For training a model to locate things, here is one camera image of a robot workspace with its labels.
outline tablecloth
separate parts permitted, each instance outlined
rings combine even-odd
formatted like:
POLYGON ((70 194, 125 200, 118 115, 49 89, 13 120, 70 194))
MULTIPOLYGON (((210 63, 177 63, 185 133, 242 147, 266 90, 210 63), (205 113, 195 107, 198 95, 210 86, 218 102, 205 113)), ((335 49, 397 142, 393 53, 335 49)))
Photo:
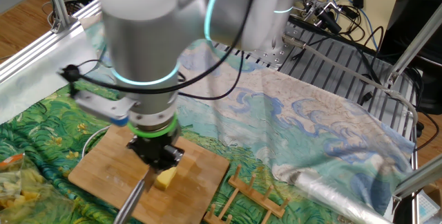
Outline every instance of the tablecloth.
MULTIPOLYGON (((196 41, 179 59, 180 71, 192 78, 221 56, 211 43, 196 41)), ((224 93, 233 84, 239 63, 239 57, 230 56, 184 92, 224 93)), ((105 74, 103 70, 96 76, 105 74)), ((78 82, 77 88, 117 97, 115 91, 86 82, 78 82)), ((283 218, 272 216, 268 223, 339 223, 336 213, 302 197, 293 186, 299 171, 314 171, 380 214, 411 171, 414 144, 359 105, 255 63, 245 62, 240 83, 228 97, 215 102, 180 97, 177 111, 186 139, 231 162, 213 198, 216 213, 233 192, 227 179, 238 164, 244 181, 257 174, 254 188, 258 191, 264 193, 274 185, 271 200, 281 204, 291 197, 283 218)), ((64 87, 0 126, 1 155, 25 151, 55 189, 73 201, 75 210, 65 223, 112 223, 114 207, 67 179, 85 141, 106 125, 80 110, 64 87)), ((235 216, 232 223, 260 223, 265 211, 240 194, 227 214, 235 216)), ((46 217, 34 221, 48 223, 46 217)))

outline black cylindrical connector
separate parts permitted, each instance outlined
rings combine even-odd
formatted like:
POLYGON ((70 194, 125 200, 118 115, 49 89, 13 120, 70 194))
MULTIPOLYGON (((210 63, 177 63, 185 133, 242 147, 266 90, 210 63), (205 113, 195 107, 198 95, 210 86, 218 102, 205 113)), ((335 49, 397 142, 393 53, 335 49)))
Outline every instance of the black cylindrical connector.
POLYGON ((318 9, 316 11, 316 16, 325 24, 327 24, 327 28, 330 32, 334 34, 338 34, 342 28, 331 18, 324 9, 318 9))

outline teal led light ring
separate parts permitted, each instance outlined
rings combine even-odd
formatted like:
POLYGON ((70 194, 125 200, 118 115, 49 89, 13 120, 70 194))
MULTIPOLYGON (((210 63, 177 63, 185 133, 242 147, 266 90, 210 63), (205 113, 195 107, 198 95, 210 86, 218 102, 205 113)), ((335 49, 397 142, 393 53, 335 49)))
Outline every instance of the teal led light ring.
POLYGON ((170 131, 172 131, 178 124, 178 118, 176 116, 176 114, 173 116, 172 122, 170 123, 170 125, 164 129, 162 129, 161 131, 155 131, 155 132, 143 132, 140 131, 138 129, 136 129, 132 123, 127 123, 127 127, 129 127, 129 129, 133 132, 133 134, 137 135, 138 137, 141 138, 156 138, 156 137, 160 137, 170 131))
POLYGON ((293 9, 293 7, 288 9, 288 10, 275 10, 274 12, 275 13, 286 13, 286 12, 289 12, 290 10, 292 10, 292 9, 293 9))
POLYGON ((209 4, 207 4, 206 18, 204 19, 204 36, 209 41, 212 41, 212 39, 210 38, 210 23, 212 20, 212 13, 215 2, 216 0, 209 0, 209 4))
POLYGON ((177 65, 172 70, 172 72, 170 72, 168 75, 164 76, 163 78, 158 79, 158 80, 154 80, 152 82, 136 82, 133 80, 126 79, 125 77, 122 77, 114 68, 112 68, 111 71, 112 71, 112 74, 115 76, 115 78, 117 78, 118 80, 120 80, 124 83, 130 84, 130 85, 135 85, 135 86, 151 86, 151 85, 156 85, 161 82, 165 82, 165 81, 169 80, 171 77, 173 77, 178 72, 178 70, 180 69, 180 66, 181 66, 180 63, 177 62, 177 65))

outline metal grid table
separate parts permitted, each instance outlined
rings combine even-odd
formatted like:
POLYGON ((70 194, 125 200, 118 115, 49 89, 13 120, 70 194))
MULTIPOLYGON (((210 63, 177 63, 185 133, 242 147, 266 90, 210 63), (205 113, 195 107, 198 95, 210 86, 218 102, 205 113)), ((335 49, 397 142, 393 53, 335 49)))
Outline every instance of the metal grid table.
MULTIPOLYGON (((304 30, 301 27, 293 26, 292 24, 287 25, 286 32, 288 35, 307 43, 313 43, 324 37, 304 30)), ((219 50, 226 51, 228 48, 228 46, 224 44, 213 44, 219 50)), ((334 39, 326 39, 325 41, 314 44, 313 47, 335 62, 361 75, 369 74, 362 62, 361 54, 353 46, 334 39)), ((377 90, 373 86, 356 79, 353 75, 328 64, 308 51, 300 54, 302 52, 300 48, 290 46, 286 47, 285 50, 289 52, 285 53, 284 61, 280 67, 275 67, 274 64, 264 62, 259 57, 254 57, 251 53, 246 56, 246 59, 266 66, 267 68, 278 70, 281 73, 290 75, 293 78, 312 84, 353 102, 360 102, 366 93, 372 92, 374 96, 363 103, 362 107, 378 118, 382 123, 391 127, 405 138, 412 140, 412 116, 406 106, 389 98, 384 92, 377 90)), ((239 50, 233 49, 232 52, 238 54, 239 50)), ((365 54, 365 56, 369 62, 372 63, 373 57, 368 54, 365 54)), ((379 59, 376 59, 373 63, 373 70, 381 81, 386 79, 388 69, 391 67, 391 64, 379 59)), ((397 83, 392 87, 392 90, 400 92, 411 103, 416 103, 413 81, 408 76, 401 75, 397 83)))

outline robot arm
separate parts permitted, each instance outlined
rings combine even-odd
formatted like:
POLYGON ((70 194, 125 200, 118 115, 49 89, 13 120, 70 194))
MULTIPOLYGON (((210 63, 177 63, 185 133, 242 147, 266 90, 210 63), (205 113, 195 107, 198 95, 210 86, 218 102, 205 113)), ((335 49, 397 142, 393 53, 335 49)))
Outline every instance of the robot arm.
MULTIPOLYGON (((120 86, 166 88, 177 84, 177 58, 196 39, 231 44, 249 0, 101 0, 114 76, 120 86)), ((294 0, 253 0, 237 48, 282 47, 294 0)), ((139 102, 129 121, 143 131, 161 129, 175 113, 177 93, 126 97, 139 102)))
MULTIPOLYGON (((135 134, 127 147, 150 166, 115 223, 126 222, 144 189, 151 187, 162 170, 176 166, 184 153, 174 146, 180 135, 175 115, 177 91, 152 93, 177 86, 177 59, 181 52, 203 38, 230 46, 238 43, 235 48, 241 50, 279 52, 293 3, 294 0, 101 0, 113 74, 120 88, 130 90, 122 90, 126 94, 120 100, 110 101, 91 92, 75 92, 71 83, 72 97, 83 110, 99 118, 120 126, 127 124, 135 134)), ((81 77, 73 65, 65 68, 62 75, 69 82, 81 77)))

